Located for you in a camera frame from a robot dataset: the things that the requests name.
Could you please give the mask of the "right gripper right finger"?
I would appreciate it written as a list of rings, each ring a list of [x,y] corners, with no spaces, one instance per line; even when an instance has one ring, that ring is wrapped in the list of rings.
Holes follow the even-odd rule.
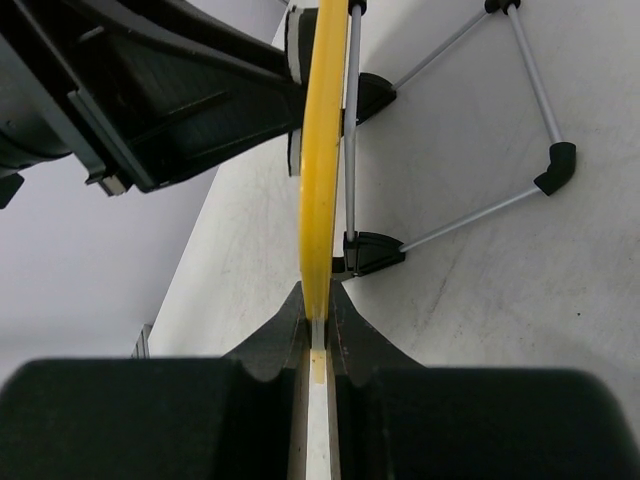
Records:
[[[335,479],[635,479],[618,400],[573,369],[431,367],[333,283],[327,326]]]

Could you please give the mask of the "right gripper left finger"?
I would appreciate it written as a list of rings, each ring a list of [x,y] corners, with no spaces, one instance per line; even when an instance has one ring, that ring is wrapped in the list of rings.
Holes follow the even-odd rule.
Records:
[[[1,390],[5,479],[302,479],[302,291],[220,357],[40,359]]]

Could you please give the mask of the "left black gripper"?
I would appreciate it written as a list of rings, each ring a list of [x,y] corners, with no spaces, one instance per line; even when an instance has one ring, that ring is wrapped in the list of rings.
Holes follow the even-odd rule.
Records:
[[[189,180],[298,129],[285,54],[186,1],[1,3],[1,206],[74,154],[109,196]]]

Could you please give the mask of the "yellow framed whiteboard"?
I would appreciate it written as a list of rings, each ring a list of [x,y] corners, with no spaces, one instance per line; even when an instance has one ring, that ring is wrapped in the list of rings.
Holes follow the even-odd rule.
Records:
[[[321,1],[301,140],[299,263],[314,381],[330,387],[327,353],[348,3]]]

